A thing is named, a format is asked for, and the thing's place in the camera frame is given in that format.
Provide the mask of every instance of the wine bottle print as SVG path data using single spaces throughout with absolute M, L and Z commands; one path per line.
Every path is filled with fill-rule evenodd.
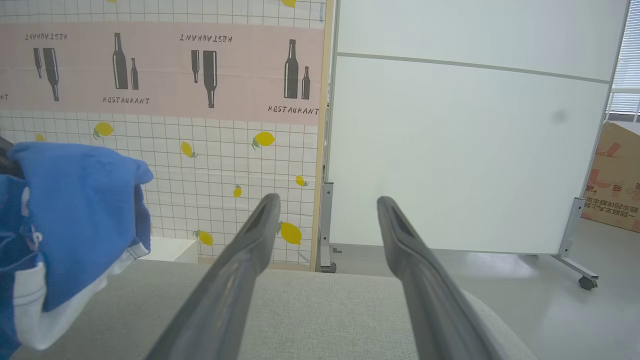
M 202 52 L 202 77 L 207 89 L 209 108 L 214 108 L 214 92 L 218 87 L 218 54 L 215 51 Z
M 138 89 L 138 68 L 136 68 L 136 58 L 131 58 L 131 88 Z
M 302 78 L 302 99 L 309 100 L 309 91 L 311 90 L 311 79 L 309 79 L 309 67 L 305 66 L 305 77 Z
M 36 61 L 36 69 L 38 69 L 38 77 L 42 79 L 42 60 L 40 59 L 40 48 L 33 48 L 33 59 Z
M 198 71 L 200 71 L 200 51 L 191 50 L 191 71 L 193 71 L 193 82 L 198 83 Z
M 113 79 L 116 83 L 116 89 L 128 89 L 129 72 L 127 72 L 127 58 L 122 51 L 122 42 L 120 41 L 120 33 L 113 34 L 115 40 L 115 50 L 113 51 Z
M 296 41 L 289 40 L 289 55 L 284 63 L 284 97 L 298 98 L 298 61 L 296 60 Z
M 56 50 L 52 47 L 45 47 L 42 51 L 44 52 L 44 68 L 47 73 L 47 79 L 49 80 L 51 90 L 53 91 L 53 101 L 60 101 L 60 94 L 58 93 L 60 75 L 58 74 Z

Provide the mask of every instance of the gray fabric surface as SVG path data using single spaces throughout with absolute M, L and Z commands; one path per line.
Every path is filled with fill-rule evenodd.
M 109 279 L 67 333 L 43 352 L 13 360 L 143 359 L 208 266 L 136 261 Z M 536 358 L 470 296 L 512 360 Z M 416 359 L 397 279 L 267 270 L 255 287 L 240 359 Z

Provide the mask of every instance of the window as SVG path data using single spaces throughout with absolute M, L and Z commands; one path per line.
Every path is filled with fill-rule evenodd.
M 610 112 L 635 114 L 640 103 L 640 0 L 631 0 L 611 89 Z

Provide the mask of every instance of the whiteboard stand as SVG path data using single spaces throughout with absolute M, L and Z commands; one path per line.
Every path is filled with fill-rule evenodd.
M 333 183 L 322 183 L 322 200 L 320 202 L 320 271 L 334 274 L 336 265 L 331 261 L 329 233 L 331 232 L 331 205 L 333 200 Z
M 591 290 L 598 287 L 598 275 L 569 258 L 571 245 L 573 244 L 573 237 L 575 236 L 575 230 L 578 226 L 578 221 L 580 221 L 580 216 L 582 215 L 584 203 L 584 198 L 576 197 L 573 199 L 573 206 L 571 208 L 571 213 L 569 214 L 569 221 L 567 221 L 566 228 L 564 229 L 562 243 L 560 243 L 558 255 L 555 255 L 554 258 L 581 274 L 582 278 L 578 283 L 583 289 Z

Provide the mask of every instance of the grid wallpaper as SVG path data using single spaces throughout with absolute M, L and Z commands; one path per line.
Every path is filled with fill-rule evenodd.
M 324 29 L 326 0 L 0 0 L 0 24 L 174 21 Z
M 219 22 L 324 28 L 326 0 L 0 0 L 0 24 L 23 22 L 168 21 Z M 114 130 L 98 139 L 96 125 Z M 275 142 L 254 149 L 268 131 Z M 153 236 L 198 241 L 203 258 L 216 258 L 260 199 L 275 192 L 280 220 L 295 225 L 300 245 L 282 232 L 272 261 L 309 266 L 316 179 L 317 126 L 263 122 L 52 111 L 0 111 L 0 136 L 11 142 L 45 140 L 101 145 L 146 161 L 154 180 L 143 187 Z M 198 155 L 185 156 L 186 142 Z M 296 177 L 308 183 L 301 186 Z M 241 195 L 234 196 L 236 185 Z M 213 238 L 205 245 L 194 234 Z
M 106 122 L 110 136 L 92 136 Z M 254 149 L 253 138 L 268 131 L 273 145 Z M 100 145 L 146 161 L 155 178 L 143 186 L 153 236 L 198 240 L 198 253 L 215 258 L 261 198 L 277 193 L 280 221 L 300 229 L 301 244 L 278 234 L 274 262 L 309 265 L 316 176 L 317 126 L 261 122 L 50 111 L 0 111 L 0 136 L 11 142 L 45 140 Z M 182 151 L 186 142 L 197 156 Z M 308 183 L 300 186 L 296 177 Z M 236 185 L 241 195 L 234 196 Z M 194 231 L 206 231 L 204 245 Z

